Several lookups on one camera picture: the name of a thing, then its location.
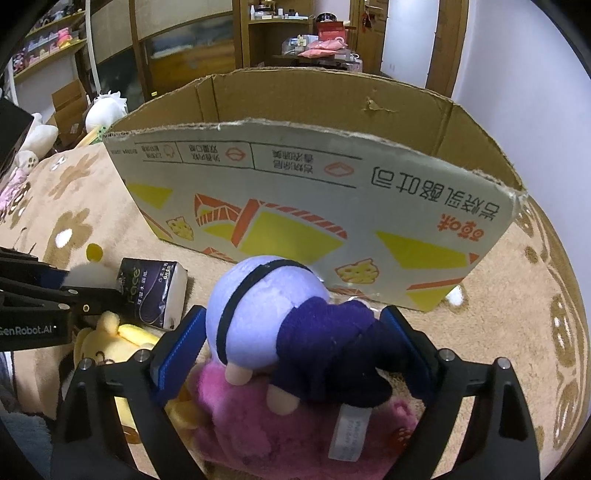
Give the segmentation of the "white bunny plush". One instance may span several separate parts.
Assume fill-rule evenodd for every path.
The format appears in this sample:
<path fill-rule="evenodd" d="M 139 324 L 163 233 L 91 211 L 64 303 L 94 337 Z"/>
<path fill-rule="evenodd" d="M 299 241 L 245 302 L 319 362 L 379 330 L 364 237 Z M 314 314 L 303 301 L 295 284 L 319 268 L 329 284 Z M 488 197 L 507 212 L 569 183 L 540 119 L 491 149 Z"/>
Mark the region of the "white bunny plush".
<path fill-rule="evenodd" d="M 42 121 L 42 115 L 35 112 L 33 122 L 22 146 L 14 157 L 9 173 L 12 174 L 16 170 L 22 170 L 24 173 L 29 174 L 47 156 L 57 138 L 57 127 L 52 124 L 45 124 Z"/>

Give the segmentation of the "wooden door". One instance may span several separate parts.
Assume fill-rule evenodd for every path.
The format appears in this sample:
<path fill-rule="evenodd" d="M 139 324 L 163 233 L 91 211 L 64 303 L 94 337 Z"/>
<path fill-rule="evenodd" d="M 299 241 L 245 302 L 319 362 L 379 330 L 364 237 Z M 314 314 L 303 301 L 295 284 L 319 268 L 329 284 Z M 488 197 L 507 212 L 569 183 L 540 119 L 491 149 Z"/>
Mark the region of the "wooden door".
<path fill-rule="evenodd" d="M 388 0 L 349 1 L 349 45 L 363 61 L 363 72 L 381 74 Z"/>

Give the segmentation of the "small brown cardboard box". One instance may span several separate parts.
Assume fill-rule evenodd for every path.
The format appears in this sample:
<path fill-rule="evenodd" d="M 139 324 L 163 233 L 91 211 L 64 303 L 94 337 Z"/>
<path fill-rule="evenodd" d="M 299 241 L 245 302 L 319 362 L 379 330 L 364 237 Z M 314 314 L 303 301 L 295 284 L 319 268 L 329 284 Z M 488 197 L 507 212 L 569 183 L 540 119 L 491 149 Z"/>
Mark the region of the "small brown cardboard box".
<path fill-rule="evenodd" d="M 76 79 L 52 94 L 52 118 L 58 139 L 64 148 L 76 144 L 84 136 L 84 115 L 88 98 L 84 86 Z"/>

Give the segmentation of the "purple-haired plush doll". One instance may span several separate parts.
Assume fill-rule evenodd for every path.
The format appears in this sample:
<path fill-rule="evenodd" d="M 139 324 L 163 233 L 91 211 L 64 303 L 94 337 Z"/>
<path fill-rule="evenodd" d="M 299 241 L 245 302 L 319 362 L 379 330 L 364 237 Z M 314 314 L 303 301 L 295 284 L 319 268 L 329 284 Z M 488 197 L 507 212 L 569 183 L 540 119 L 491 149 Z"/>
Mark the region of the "purple-haired plush doll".
<path fill-rule="evenodd" d="M 367 305 L 332 303 L 310 268 L 269 255 L 239 262 L 215 284 L 205 331 L 226 382 L 266 374 L 266 406 L 280 416 L 301 404 L 381 406 L 393 395 L 384 372 L 400 371 L 408 354 Z"/>

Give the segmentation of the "pink plush toy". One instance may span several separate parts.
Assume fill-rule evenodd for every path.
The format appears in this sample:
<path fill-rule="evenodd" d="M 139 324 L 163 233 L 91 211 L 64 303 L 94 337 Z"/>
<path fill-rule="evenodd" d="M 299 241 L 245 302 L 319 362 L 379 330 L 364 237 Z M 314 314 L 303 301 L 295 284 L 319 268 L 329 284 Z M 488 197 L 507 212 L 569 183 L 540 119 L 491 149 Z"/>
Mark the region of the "pink plush toy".
<path fill-rule="evenodd" d="M 382 479 L 402 454 L 418 423 L 404 400 L 391 398 L 372 413 L 356 462 L 332 460 L 329 446 L 338 409 L 301 405 L 279 416 L 266 406 L 269 379 L 259 376 L 232 386 L 214 361 L 194 367 L 187 379 L 193 402 L 204 414 L 190 441 L 207 462 L 263 479 Z"/>

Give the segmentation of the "yellow plush toy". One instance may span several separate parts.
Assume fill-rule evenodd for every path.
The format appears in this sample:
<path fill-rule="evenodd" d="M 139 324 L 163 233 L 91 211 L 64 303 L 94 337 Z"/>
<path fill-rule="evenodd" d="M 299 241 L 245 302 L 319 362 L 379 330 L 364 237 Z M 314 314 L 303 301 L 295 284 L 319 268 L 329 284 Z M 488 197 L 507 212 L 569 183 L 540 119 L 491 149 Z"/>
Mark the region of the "yellow plush toy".
<path fill-rule="evenodd" d="M 79 331 L 73 359 L 76 365 L 85 359 L 107 365 L 123 363 L 145 350 L 155 400 L 164 408 L 182 442 L 189 444 L 190 436 L 204 425 L 204 414 L 199 412 L 187 386 L 187 378 L 204 343 L 204 309 L 199 307 L 186 314 L 176 331 L 160 337 L 122 322 L 113 312 L 105 312 L 95 327 Z"/>

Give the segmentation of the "small white duck plush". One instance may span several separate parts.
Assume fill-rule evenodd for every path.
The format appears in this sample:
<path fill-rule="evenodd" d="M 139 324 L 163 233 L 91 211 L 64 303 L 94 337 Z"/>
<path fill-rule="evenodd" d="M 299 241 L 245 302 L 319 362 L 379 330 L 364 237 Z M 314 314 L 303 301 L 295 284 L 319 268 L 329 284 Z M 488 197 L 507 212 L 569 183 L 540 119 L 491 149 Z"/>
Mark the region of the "small white duck plush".
<path fill-rule="evenodd" d="M 66 275 L 62 286 L 66 288 L 117 288 L 117 271 L 104 262 L 103 248 L 90 243 L 85 251 L 86 262 L 73 266 Z"/>

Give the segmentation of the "large cardboard box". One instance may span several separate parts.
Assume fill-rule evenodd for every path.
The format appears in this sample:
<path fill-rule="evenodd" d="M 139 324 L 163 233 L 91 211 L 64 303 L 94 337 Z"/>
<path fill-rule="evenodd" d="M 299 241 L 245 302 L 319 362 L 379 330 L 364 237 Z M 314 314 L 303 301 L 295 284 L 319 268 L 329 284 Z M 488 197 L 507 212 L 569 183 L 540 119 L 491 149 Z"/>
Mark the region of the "large cardboard box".
<path fill-rule="evenodd" d="M 527 199 L 460 105 L 369 74 L 209 75 L 142 105 L 103 142 L 158 238 L 232 262 L 286 257 L 335 292 L 425 312 Z"/>

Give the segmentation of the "cluttered small table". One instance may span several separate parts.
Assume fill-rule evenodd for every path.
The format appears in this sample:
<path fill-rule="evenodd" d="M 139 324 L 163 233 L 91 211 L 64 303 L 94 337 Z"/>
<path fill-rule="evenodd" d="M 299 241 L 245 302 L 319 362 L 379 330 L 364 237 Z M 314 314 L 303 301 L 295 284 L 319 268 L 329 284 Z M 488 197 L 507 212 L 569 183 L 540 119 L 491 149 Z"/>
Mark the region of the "cluttered small table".
<path fill-rule="evenodd" d="M 363 60 L 349 48 L 346 22 L 315 19 L 315 34 L 297 34 L 280 45 L 280 52 L 270 55 L 270 66 L 313 67 L 360 73 Z"/>

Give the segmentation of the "wooden toy shelf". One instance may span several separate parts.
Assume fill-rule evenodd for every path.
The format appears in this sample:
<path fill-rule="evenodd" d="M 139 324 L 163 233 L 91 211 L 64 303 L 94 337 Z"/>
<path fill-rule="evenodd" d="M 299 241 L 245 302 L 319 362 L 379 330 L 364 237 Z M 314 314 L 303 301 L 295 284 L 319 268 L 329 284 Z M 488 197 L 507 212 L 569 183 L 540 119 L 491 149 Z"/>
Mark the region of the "wooden toy shelf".
<path fill-rule="evenodd" d="M 52 21 L 43 21 L 30 31 L 23 46 L 12 56 L 10 66 L 14 82 L 19 84 L 52 63 L 68 55 L 76 55 L 86 46 L 80 32 L 86 12 L 78 9 L 69 15 L 63 11 Z"/>

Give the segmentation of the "wooden wall cabinet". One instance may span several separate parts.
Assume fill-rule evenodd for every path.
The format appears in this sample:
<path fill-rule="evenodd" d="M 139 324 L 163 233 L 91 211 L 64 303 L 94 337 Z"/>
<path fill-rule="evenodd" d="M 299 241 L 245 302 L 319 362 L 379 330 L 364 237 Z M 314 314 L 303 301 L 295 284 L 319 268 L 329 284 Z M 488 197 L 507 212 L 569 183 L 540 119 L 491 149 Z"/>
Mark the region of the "wooden wall cabinet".
<path fill-rule="evenodd" d="M 131 109 L 252 62 L 250 27 L 311 27 L 314 1 L 90 1 L 90 72 Z"/>

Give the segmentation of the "beige patterned blanket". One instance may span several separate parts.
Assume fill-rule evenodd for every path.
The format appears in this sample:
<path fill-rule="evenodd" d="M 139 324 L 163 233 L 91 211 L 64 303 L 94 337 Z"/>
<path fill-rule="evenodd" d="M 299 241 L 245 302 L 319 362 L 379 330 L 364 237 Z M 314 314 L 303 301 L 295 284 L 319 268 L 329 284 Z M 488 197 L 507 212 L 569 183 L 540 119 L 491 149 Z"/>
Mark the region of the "beige patterned blanket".
<path fill-rule="evenodd" d="M 159 240 L 105 148 L 55 155 L 1 225 L 3 246 L 53 266 L 86 262 L 100 245 L 118 272 L 125 257 L 172 260 L 189 273 L 188 300 L 204 304 L 228 263 Z M 438 307 L 406 318 L 440 348 L 491 363 L 509 359 L 529 405 L 541 471 L 548 474 L 581 432 L 590 407 L 588 325 L 568 257 L 549 219 L 528 201 L 501 240 Z"/>

